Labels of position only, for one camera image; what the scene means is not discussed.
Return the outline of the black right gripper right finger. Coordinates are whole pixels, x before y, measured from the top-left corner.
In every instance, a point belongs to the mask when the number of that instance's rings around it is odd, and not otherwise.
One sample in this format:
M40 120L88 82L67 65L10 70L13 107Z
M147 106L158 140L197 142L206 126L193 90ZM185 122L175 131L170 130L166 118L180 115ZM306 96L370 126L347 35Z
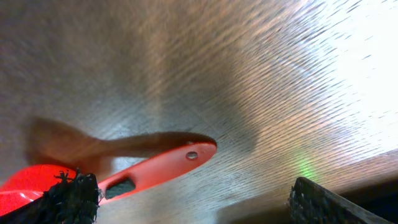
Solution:
M289 213L293 224L390 224L306 177L290 190Z

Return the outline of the red measuring scoop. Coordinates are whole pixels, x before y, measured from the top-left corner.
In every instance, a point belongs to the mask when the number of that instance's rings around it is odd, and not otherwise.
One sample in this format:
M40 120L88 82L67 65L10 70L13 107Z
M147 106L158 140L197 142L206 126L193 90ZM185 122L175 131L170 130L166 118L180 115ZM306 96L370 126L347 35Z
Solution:
M217 146L209 142L187 144L156 155L98 182L99 206L142 192L184 175L210 160ZM1 216L33 202L60 182L61 171L74 178L77 170L41 164L14 174L1 186Z

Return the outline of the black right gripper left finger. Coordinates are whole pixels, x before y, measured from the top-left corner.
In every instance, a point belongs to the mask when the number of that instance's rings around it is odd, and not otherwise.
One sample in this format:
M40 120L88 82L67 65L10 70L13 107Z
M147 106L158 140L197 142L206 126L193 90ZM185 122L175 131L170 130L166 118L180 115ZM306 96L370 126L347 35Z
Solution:
M79 170L56 175L60 182L43 196L1 216L1 224L93 224L96 222L101 190L94 174Z

